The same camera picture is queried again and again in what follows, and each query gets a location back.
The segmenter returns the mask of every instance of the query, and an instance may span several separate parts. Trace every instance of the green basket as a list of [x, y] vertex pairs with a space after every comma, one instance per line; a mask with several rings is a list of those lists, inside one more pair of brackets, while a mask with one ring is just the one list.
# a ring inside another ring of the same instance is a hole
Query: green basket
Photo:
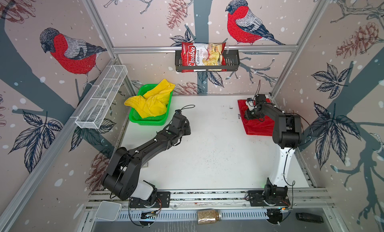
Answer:
[[[157, 86], [157, 84], [146, 84], [146, 85], [143, 85], [139, 89], [137, 95], [143, 96], [147, 91], [152, 90], [156, 86]], [[139, 115], [139, 113], [136, 111], [136, 109], [132, 108], [131, 112], [129, 113], [129, 120], [131, 122], [137, 123], [139, 125], [151, 125], [151, 126], [161, 126], [161, 125], [164, 125], [166, 123], [166, 121], [167, 121], [167, 118], [168, 118], [169, 105], [170, 105], [170, 101], [172, 99], [172, 94], [173, 94], [173, 91], [170, 92], [169, 102], [168, 102], [168, 105], [167, 105], [167, 112], [165, 114], [159, 115], [159, 116], [156, 116], [156, 117], [147, 117], [147, 118], [143, 119]]]

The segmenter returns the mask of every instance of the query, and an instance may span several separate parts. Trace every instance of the white mesh shelf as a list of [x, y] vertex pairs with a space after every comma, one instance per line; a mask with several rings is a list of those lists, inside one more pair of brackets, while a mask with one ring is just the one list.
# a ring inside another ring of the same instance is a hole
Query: white mesh shelf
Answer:
[[119, 91], [124, 78], [127, 76], [127, 68], [124, 65], [112, 65], [98, 88], [87, 102], [76, 124], [84, 129], [98, 129], [107, 114], [113, 99]]

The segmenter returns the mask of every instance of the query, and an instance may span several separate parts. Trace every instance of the red cloth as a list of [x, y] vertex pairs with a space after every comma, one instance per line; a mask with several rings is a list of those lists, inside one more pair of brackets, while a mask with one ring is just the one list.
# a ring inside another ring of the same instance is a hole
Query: red cloth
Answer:
[[245, 111], [248, 109], [248, 106], [245, 102], [246, 100], [237, 100], [245, 132], [249, 135], [272, 136], [273, 126], [275, 125], [275, 122], [268, 116], [265, 116], [265, 120], [263, 122], [260, 122], [258, 119], [245, 119], [244, 114]]

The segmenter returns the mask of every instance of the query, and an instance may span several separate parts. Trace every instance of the jar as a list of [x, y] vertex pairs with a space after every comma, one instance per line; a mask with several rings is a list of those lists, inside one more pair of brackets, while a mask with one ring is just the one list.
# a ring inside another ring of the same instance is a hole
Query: jar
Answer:
[[197, 211], [197, 224], [213, 224], [221, 220], [220, 210], [209, 209]]

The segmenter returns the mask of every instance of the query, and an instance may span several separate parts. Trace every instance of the bag of chips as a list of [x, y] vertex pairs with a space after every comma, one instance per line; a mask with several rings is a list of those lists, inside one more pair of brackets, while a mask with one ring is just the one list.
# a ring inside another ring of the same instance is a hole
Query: bag of chips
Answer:
[[[225, 65], [223, 58], [225, 43], [190, 43], [181, 45], [183, 66], [217, 66]], [[183, 70], [182, 72], [206, 71], [205, 69]], [[225, 69], [209, 69], [209, 71], [227, 71]]]

